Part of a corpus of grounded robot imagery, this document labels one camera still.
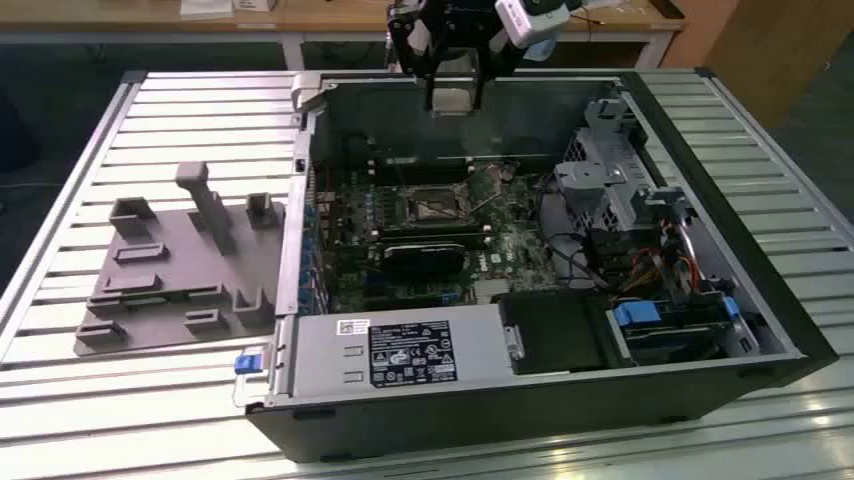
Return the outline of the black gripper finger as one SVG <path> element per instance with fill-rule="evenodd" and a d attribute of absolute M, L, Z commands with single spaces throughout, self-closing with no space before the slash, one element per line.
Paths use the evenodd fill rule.
<path fill-rule="evenodd" d="M 493 35 L 479 41 L 474 46 L 473 97 L 472 109 L 481 106 L 485 84 L 497 77 L 511 76 L 524 55 L 509 39 L 507 31 L 500 29 Z"/>
<path fill-rule="evenodd" d="M 434 74 L 438 65 L 430 27 L 438 1 L 392 1 L 388 5 L 388 35 L 402 73 L 422 81 L 424 110 L 433 108 Z"/>

